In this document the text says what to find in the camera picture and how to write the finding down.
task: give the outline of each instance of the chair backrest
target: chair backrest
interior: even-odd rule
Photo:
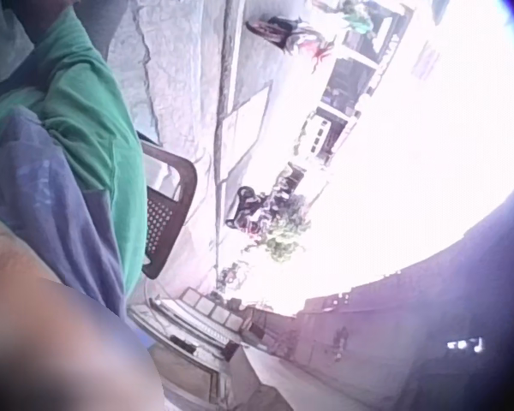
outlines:
[[[171,199],[153,188],[146,188],[148,221],[145,254],[148,261],[143,265],[143,272],[147,277],[155,279],[163,270],[181,228],[187,220],[198,176],[196,168],[186,158],[165,152],[145,141],[141,144],[147,156],[173,167],[180,177],[179,200]]]

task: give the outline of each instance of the person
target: person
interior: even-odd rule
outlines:
[[[16,140],[16,144],[22,144],[21,139],[13,135],[9,138],[4,136],[5,125],[13,122],[16,125],[11,126],[10,131],[17,129],[25,133],[30,126],[39,135],[35,137],[37,142],[34,144],[47,147],[53,158],[61,157],[61,161],[64,158],[64,164],[57,167],[68,168],[64,172],[72,174],[75,182],[72,189],[81,190],[80,207],[87,210],[85,221],[88,226],[95,226],[95,241],[103,242],[110,250],[117,248],[121,263],[118,279],[85,281],[82,291],[94,296],[107,294],[107,298],[116,299],[114,304],[120,307],[120,300],[133,291],[140,278],[146,243],[146,184],[142,150],[122,94],[105,62],[108,44],[127,2],[104,0],[75,4],[75,0],[7,0],[5,6],[14,11],[34,48],[27,60],[0,83],[0,151],[6,146],[4,139],[9,143]],[[86,17],[85,23],[77,14]],[[17,160],[19,167],[27,161],[26,158]],[[44,159],[36,158],[35,164],[38,165],[39,161],[45,163]],[[1,184],[34,183],[25,177],[21,180],[20,176],[10,176],[10,180],[17,180],[2,181]],[[56,186],[49,189],[57,190],[59,185],[60,182],[56,182]],[[19,190],[16,186],[10,187],[14,191]],[[33,224],[29,229],[23,224],[35,219],[34,211],[38,207],[29,207],[30,201],[25,204],[15,212],[8,211],[8,218],[0,205],[3,210],[1,219],[29,246],[36,247],[31,241],[40,228]],[[67,209],[57,212],[64,206],[52,205],[54,222],[43,217],[39,221],[57,226],[62,220],[74,223],[75,216],[81,218],[74,207],[69,207],[68,212]],[[23,219],[24,223],[14,219]],[[110,227],[102,224],[107,219],[111,221]],[[53,247],[57,248],[58,244],[65,242],[65,232],[58,226],[53,229],[57,231]],[[47,247],[50,245],[40,246],[42,249]],[[63,271],[64,268],[58,275],[63,276]],[[88,289],[97,286],[101,289]]]
[[[0,409],[163,409],[126,326],[146,186],[108,46],[74,0],[5,5],[34,49],[0,83]]]

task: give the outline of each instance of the overexposed sky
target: overexposed sky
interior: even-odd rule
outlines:
[[[408,70],[387,73],[313,209],[308,252],[269,287],[277,312],[437,253],[514,188],[507,17],[494,0],[451,0],[436,38],[442,57],[427,84]]]

